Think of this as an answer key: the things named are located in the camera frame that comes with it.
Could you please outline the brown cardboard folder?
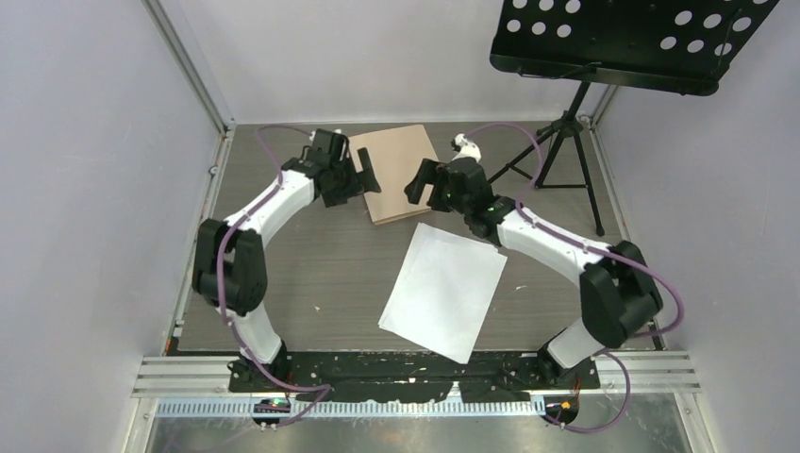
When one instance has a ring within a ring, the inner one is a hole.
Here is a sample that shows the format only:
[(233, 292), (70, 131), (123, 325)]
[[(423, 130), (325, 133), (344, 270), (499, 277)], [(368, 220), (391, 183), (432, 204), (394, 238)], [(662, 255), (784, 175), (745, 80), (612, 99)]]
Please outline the brown cardboard folder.
[(379, 226), (408, 218), (430, 208), (410, 204), (405, 187), (416, 176), (423, 159), (437, 160), (432, 142), (421, 124), (401, 126), (350, 137), (356, 149), (366, 148), (381, 193), (364, 195), (372, 222)]

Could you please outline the white paper sheets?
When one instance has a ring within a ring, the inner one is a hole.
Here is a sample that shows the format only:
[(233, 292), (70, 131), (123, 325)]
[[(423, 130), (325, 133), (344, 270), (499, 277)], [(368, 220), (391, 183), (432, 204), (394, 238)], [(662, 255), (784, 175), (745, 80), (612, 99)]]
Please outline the white paper sheets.
[(491, 244), (420, 223), (378, 326), (466, 364), (506, 263)]

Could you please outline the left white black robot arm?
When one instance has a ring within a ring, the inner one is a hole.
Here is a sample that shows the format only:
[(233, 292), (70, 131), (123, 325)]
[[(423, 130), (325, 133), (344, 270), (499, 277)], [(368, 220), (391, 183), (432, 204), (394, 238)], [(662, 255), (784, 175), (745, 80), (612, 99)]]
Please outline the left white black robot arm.
[(253, 378), (268, 391), (288, 382), (290, 367), (278, 358), (284, 342), (264, 306), (266, 246), (316, 200), (331, 208), (381, 191), (367, 148), (352, 148), (340, 131), (321, 128), (309, 139), (299, 156), (280, 165), (275, 180), (254, 200), (224, 220), (203, 221), (195, 243), (192, 289), (232, 327), (242, 354), (255, 362)]

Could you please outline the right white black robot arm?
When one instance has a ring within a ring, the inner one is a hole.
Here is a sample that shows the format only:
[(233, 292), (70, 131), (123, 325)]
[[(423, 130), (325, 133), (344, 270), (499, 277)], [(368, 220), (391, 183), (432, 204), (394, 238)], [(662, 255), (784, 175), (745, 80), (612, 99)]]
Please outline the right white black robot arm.
[(662, 307), (655, 280), (638, 246), (592, 241), (534, 215), (516, 200), (496, 194), (474, 158), (449, 163), (423, 159), (404, 194), (434, 211), (459, 214), (479, 239), (520, 252), (555, 270), (579, 290), (580, 316), (537, 352), (540, 378), (562, 387), (590, 356), (623, 345)]

